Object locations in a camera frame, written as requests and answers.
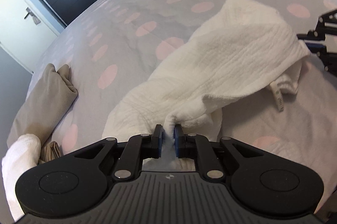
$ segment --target bed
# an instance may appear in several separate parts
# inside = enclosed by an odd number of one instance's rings
[[[48,63],[71,67],[79,96],[52,135],[63,153],[100,140],[109,113],[126,93],[225,1],[98,0],[74,20],[41,56],[27,94]],[[321,14],[337,8],[337,0],[256,1],[276,8],[296,33],[306,33]],[[336,50],[337,39],[328,37],[327,45]],[[234,137],[315,170],[325,186],[320,207],[337,182],[337,78],[313,55],[299,84],[297,96],[285,95],[283,112],[264,89],[223,108],[219,137]]]

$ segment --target bedsheet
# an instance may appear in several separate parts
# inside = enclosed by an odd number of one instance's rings
[[[79,96],[52,140],[64,153],[100,140],[107,117],[128,91],[147,80],[159,63],[186,43],[226,0],[98,0],[41,56],[28,95],[48,63],[71,67]],[[276,8],[296,33],[314,28],[337,0],[256,0]],[[328,49],[336,50],[333,37]],[[337,82],[316,56],[302,69],[297,96],[285,96],[279,113],[270,92],[224,108],[220,135],[229,135],[313,168],[325,193],[337,182]]]

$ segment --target white towel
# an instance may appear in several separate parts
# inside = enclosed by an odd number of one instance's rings
[[[282,93],[295,94],[302,58],[308,55],[277,10],[252,0],[227,0],[188,43],[122,99],[109,114],[102,138],[127,141],[164,124],[168,138],[163,156],[170,157],[160,169],[192,169],[167,152],[174,151],[175,124],[185,133],[216,141],[226,118],[222,107],[274,81]]]
[[[25,171],[37,165],[40,151],[39,138],[32,134],[25,134],[12,144],[2,159],[2,178],[6,199],[15,221],[24,215],[16,198],[15,184]]]

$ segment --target folded cloth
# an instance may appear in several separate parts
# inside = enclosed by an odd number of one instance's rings
[[[68,111],[78,92],[69,81],[69,66],[57,72],[48,64],[41,79],[17,113],[7,139],[9,147],[2,159],[2,177],[6,198],[15,221],[23,211],[15,195],[18,178],[39,163],[61,155],[57,143],[41,146],[49,138],[58,122]]]
[[[2,159],[3,185],[14,221],[18,221],[24,215],[16,198],[15,184],[25,171],[37,165],[40,151],[39,138],[32,134],[25,134],[13,143]]]
[[[51,143],[44,145],[44,147],[41,149],[38,163],[43,164],[55,158],[59,158],[60,156],[62,156],[62,153],[60,151],[59,145],[56,141],[52,141]]]
[[[102,138],[127,141],[164,124],[163,156],[155,162],[161,169],[193,169],[175,159],[175,124],[216,141],[222,107],[272,82],[282,93],[295,94],[302,58],[308,55],[277,10],[252,0],[227,0],[112,110]]]
[[[7,138],[8,147],[24,134],[37,136],[43,146],[77,96],[69,81],[69,66],[65,64],[56,72],[54,65],[48,64],[16,114]]]

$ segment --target metal pivot screw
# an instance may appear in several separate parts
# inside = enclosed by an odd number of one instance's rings
[[[210,177],[211,179],[219,179],[223,177],[223,172],[219,170],[211,170],[207,172],[207,176]]]
[[[115,177],[118,177],[119,179],[126,179],[129,176],[131,176],[131,172],[128,170],[118,170],[115,172]]]

